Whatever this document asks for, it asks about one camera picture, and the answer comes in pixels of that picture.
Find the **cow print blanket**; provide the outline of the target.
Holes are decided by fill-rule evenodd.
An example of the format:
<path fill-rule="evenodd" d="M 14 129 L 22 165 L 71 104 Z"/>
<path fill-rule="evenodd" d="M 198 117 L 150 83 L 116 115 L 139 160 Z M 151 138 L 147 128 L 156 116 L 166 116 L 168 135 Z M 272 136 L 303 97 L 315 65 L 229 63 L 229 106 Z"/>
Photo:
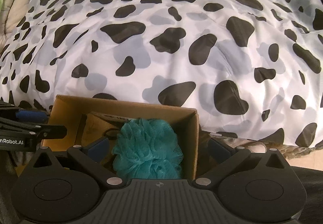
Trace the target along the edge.
<path fill-rule="evenodd" d="M 211 133 L 322 146 L 322 6 L 282 0 L 30 0 L 1 99 L 194 108 Z"/>

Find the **dark grey fabric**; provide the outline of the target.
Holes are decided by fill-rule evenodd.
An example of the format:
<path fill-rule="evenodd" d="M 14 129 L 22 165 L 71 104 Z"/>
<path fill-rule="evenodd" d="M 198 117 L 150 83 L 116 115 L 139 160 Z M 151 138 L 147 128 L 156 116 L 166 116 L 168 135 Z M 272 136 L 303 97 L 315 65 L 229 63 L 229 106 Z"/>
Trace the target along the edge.
<path fill-rule="evenodd" d="M 278 149 L 294 168 L 307 191 L 307 202 L 299 220 L 301 223 L 322 223 L 322 150 L 241 138 L 217 137 L 217 140 L 232 148 L 243 146 L 253 152 L 264 152 L 270 148 Z"/>

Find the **teal mesh bath loofah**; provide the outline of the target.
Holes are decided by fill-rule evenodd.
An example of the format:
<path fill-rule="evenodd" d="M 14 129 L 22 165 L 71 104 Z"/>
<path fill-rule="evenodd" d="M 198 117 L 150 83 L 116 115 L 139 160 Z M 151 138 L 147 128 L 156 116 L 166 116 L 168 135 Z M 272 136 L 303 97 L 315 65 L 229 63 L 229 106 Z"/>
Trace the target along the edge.
<path fill-rule="evenodd" d="M 132 119 L 117 134 L 113 169 L 124 180 L 180 179 L 183 152 L 177 134 L 161 119 Z"/>

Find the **brown cardboard box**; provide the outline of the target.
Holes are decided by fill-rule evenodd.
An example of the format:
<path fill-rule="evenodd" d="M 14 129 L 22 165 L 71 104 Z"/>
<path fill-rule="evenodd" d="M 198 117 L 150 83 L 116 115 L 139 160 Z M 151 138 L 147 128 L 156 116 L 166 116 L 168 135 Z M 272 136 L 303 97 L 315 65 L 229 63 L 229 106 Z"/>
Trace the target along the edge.
<path fill-rule="evenodd" d="M 52 151 L 66 151 L 76 145 L 81 115 L 92 111 L 131 119 L 165 120 L 177 134 L 178 144 L 183 152 L 183 178 L 190 180 L 195 178 L 199 139 L 199 117 L 195 109 L 58 95 L 54 101 L 48 124 L 65 126 L 67 135 L 63 139 L 43 140 L 42 145 L 50 147 Z"/>

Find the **tan drawstring pouch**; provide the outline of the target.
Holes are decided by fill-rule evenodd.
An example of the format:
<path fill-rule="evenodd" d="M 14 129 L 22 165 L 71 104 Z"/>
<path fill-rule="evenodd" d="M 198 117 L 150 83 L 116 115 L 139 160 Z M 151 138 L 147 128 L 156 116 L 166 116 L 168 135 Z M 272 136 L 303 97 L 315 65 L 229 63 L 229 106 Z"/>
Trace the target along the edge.
<path fill-rule="evenodd" d="M 77 129 L 75 144 L 87 146 L 102 137 L 106 137 L 109 141 L 115 142 L 123 125 L 130 120 L 130 118 L 94 111 L 88 114 L 82 114 Z"/>

